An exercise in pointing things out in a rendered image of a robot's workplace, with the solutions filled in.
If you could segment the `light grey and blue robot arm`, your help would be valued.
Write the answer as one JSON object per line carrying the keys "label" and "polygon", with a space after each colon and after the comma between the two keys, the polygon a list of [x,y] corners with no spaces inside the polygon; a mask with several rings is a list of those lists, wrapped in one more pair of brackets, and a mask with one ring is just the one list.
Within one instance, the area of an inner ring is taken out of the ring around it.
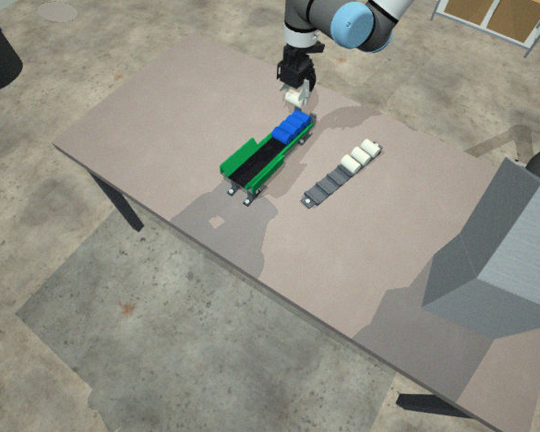
{"label": "light grey and blue robot arm", "polygon": [[377,53],[390,43],[392,29],[413,1],[286,0],[283,39],[297,48],[313,45],[306,54],[323,53],[321,31],[346,49]]}

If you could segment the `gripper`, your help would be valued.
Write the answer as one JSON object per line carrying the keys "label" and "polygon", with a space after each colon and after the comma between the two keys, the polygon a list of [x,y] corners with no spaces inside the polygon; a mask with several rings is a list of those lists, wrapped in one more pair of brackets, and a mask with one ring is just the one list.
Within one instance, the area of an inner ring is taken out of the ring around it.
{"label": "gripper", "polygon": [[[304,99],[304,106],[306,106],[316,83],[314,64],[309,55],[306,54],[312,47],[296,48],[286,43],[283,47],[283,58],[277,64],[277,79],[279,78],[283,82],[279,91],[284,90],[286,96],[291,87],[298,89],[301,86],[298,101]],[[280,74],[279,67],[281,67]]]}

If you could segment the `blue plastic bar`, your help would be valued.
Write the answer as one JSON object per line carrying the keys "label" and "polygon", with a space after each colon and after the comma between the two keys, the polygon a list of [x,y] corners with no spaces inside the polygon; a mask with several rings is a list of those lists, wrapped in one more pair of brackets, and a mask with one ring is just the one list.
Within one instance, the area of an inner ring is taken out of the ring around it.
{"label": "blue plastic bar", "polygon": [[307,127],[311,121],[311,116],[307,115],[307,114],[304,114],[298,110],[294,110],[293,114],[292,114],[294,117],[302,120],[305,122],[305,127]]}
{"label": "blue plastic bar", "polygon": [[296,126],[291,125],[290,123],[286,121],[282,121],[279,125],[279,127],[293,135],[293,138],[296,138],[299,132],[299,128]]}
{"label": "blue plastic bar", "polygon": [[291,125],[293,126],[296,126],[299,128],[299,133],[302,132],[302,130],[304,129],[305,127],[305,122],[303,122],[302,120],[292,116],[292,115],[288,115],[286,120],[286,122],[290,123]]}
{"label": "blue plastic bar", "polygon": [[281,129],[278,126],[273,129],[271,136],[285,145],[288,145],[293,138],[293,135],[291,133]]}

